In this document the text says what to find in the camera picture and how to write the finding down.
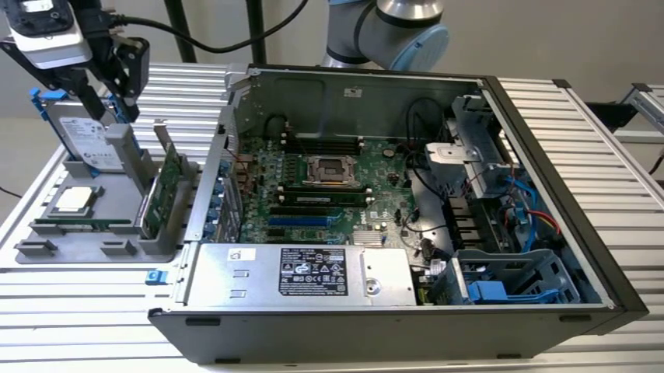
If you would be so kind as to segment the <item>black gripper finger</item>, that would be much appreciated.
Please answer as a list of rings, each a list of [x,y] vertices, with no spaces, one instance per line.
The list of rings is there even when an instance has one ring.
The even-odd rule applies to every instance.
[[[119,72],[113,79],[117,91],[113,96],[125,120],[135,120],[140,114],[137,98],[149,75],[149,42],[140,37],[117,37],[113,56],[119,62]]]
[[[104,116],[104,104],[89,84],[87,73],[79,69],[67,69],[61,77],[61,87],[79,99],[91,119],[100,120]]]

